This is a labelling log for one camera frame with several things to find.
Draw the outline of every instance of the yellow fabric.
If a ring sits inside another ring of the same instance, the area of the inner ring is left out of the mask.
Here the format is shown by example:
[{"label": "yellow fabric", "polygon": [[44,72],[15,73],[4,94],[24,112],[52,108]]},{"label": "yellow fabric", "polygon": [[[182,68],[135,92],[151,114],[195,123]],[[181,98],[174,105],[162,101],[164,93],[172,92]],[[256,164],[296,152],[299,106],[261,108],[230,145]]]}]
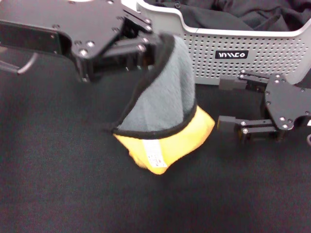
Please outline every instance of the yellow fabric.
[{"label": "yellow fabric", "polygon": [[[210,135],[214,125],[215,121],[198,106],[193,119],[182,131],[159,139],[162,156],[167,166],[200,147]],[[150,165],[142,139],[116,134],[114,136],[129,150],[130,156],[138,166],[158,175],[167,170],[168,167]]]}]

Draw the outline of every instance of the white label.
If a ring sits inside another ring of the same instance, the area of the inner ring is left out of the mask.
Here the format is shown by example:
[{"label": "white label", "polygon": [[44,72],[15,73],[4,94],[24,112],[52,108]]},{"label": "white label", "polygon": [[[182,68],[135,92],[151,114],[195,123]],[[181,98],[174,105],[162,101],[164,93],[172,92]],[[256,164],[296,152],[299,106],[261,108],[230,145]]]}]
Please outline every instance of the white label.
[{"label": "white label", "polygon": [[148,161],[152,167],[167,167],[164,162],[159,140],[143,140]]}]

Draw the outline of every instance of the text logo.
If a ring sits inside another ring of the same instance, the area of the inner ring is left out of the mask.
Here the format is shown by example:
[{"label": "text logo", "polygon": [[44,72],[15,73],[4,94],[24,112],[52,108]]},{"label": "text logo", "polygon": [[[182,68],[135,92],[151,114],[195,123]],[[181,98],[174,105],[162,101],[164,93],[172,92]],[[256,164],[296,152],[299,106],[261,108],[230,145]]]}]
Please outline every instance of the text logo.
[{"label": "text logo", "polygon": [[216,51],[216,59],[246,59],[248,56],[247,50],[230,50],[230,51]]}]

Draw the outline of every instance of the perforated basket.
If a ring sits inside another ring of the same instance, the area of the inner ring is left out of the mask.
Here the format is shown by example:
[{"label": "perforated basket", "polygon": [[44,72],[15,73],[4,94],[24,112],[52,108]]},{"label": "perforated basket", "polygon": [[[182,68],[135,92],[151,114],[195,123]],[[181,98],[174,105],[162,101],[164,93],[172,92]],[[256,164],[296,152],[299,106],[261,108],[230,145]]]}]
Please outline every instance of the perforated basket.
[{"label": "perforated basket", "polygon": [[[295,84],[311,68],[311,19],[294,32],[230,31],[188,27],[179,10],[152,6],[144,0],[137,0],[137,10],[152,20],[156,33],[170,32],[184,38],[200,84],[218,85],[221,75],[237,75],[242,69],[281,73]],[[231,59],[239,50],[247,50],[247,58]],[[232,53],[216,59],[216,51]]]}]

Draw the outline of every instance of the black trim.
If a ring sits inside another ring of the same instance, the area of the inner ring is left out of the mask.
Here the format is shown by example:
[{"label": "black trim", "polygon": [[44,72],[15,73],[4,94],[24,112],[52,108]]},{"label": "black trim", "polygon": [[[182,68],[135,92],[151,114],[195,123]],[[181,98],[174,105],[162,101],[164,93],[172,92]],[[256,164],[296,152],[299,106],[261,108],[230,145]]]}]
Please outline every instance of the black trim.
[{"label": "black trim", "polygon": [[163,41],[163,47],[161,48],[160,54],[156,58],[156,63],[154,64],[154,67],[150,71],[146,72],[146,75],[143,76],[143,78],[139,81],[139,83],[134,89],[134,92],[132,94],[132,97],[129,103],[127,104],[120,118],[116,122],[107,123],[107,124],[104,123],[102,125],[102,128],[104,131],[112,132],[119,125],[122,124],[126,116],[134,108],[141,94],[154,82],[154,80],[160,75],[162,70],[165,68],[174,50],[175,39],[173,35],[169,35],[169,34],[161,34],[160,38]]},{"label": "black trim", "polygon": [[189,114],[184,117],[183,122],[167,130],[154,131],[154,132],[141,132],[141,131],[125,131],[115,129],[113,130],[113,133],[120,136],[133,137],[137,139],[146,139],[146,140],[170,137],[182,131],[192,121],[196,113],[196,110],[197,110],[197,102],[195,100],[193,108],[191,109]]}]

